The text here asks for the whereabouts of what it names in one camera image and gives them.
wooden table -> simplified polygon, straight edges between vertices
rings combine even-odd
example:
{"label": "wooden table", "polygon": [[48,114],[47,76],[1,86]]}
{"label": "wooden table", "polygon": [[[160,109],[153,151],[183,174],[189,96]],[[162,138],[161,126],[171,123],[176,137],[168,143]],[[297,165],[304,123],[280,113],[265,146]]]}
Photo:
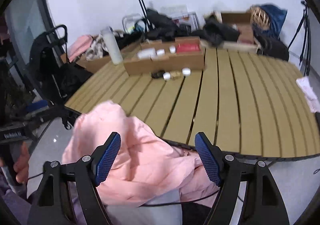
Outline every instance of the wooden table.
{"label": "wooden table", "polygon": [[320,137],[295,83],[299,77],[287,62],[211,48],[204,71],[167,82],[150,74],[128,76],[123,65],[110,62],[66,106],[87,113],[112,100],[173,145],[194,147],[195,134],[203,131],[236,156],[301,159],[320,153]]}

white bottle cap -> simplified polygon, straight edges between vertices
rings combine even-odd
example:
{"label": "white bottle cap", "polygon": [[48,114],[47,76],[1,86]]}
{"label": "white bottle cap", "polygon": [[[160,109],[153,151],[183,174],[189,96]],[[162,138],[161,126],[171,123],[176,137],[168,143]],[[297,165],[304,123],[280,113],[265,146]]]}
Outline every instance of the white bottle cap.
{"label": "white bottle cap", "polygon": [[165,81],[170,80],[170,79],[171,79],[170,73],[164,73],[164,74],[163,74],[163,79],[164,79]]}
{"label": "white bottle cap", "polygon": [[191,70],[189,68],[183,68],[182,69],[182,74],[184,76],[189,76],[191,74]]}
{"label": "white bottle cap", "polygon": [[176,47],[175,46],[171,46],[169,47],[170,53],[174,54],[176,52]]}
{"label": "white bottle cap", "polygon": [[161,56],[161,55],[164,55],[164,49],[159,49],[157,51],[157,56]]}

silver bolt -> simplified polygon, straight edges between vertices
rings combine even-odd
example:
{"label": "silver bolt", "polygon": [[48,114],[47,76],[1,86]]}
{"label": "silver bolt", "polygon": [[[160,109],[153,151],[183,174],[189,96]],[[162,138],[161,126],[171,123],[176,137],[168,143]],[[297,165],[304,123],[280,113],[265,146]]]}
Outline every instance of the silver bolt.
{"label": "silver bolt", "polygon": [[266,166],[266,163],[263,162],[263,161],[259,161],[259,162],[258,162],[258,166],[260,166],[260,167],[265,167],[265,166]]}
{"label": "silver bolt", "polygon": [[88,161],[90,161],[90,159],[91,159],[90,156],[84,156],[84,157],[82,158],[82,161],[88,162]]}
{"label": "silver bolt", "polygon": [[225,159],[226,159],[227,161],[233,161],[235,158],[234,158],[233,156],[231,156],[231,155],[226,155],[226,156],[225,156]]}
{"label": "silver bolt", "polygon": [[58,165],[58,161],[53,161],[50,164],[51,167],[56,167],[57,165]]}

blue textured pad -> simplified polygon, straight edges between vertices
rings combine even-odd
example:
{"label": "blue textured pad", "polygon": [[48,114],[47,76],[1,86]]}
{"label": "blue textured pad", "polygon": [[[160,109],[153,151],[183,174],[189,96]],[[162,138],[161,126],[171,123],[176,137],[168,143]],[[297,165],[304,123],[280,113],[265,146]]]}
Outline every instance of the blue textured pad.
{"label": "blue textured pad", "polygon": [[219,176],[219,164],[215,160],[214,156],[211,154],[208,146],[203,141],[199,133],[196,134],[195,137],[195,146],[204,166],[204,169],[207,172],[209,180],[211,182],[214,182],[217,186],[219,186],[221,183],[221,178]]}
{"label": "blue textured pad", "polygon": [[112,167],[112,164],[115,161],[116,156],[119,152],[120,146],[121,146],[121,137],[117,133],[113,137],[112,142],[109,144],[108,148],[106,149],[102,158],[97,164],[96,177],[95,177],[96,186],[99,186],[100,183],[104,182],[107,179],[107,176]]}

woven basket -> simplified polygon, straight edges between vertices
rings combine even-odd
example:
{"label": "woven basket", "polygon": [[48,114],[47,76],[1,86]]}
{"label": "woven basket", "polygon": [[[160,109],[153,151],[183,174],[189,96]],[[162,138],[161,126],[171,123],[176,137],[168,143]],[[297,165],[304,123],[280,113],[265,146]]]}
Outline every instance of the woven basket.
{"label": "woven basket", "polygon": [[251,12],[251,23],[255,23],[263,30],[270,29],[270,20],[268,14],[260,7],[252,6],[249,11]]}

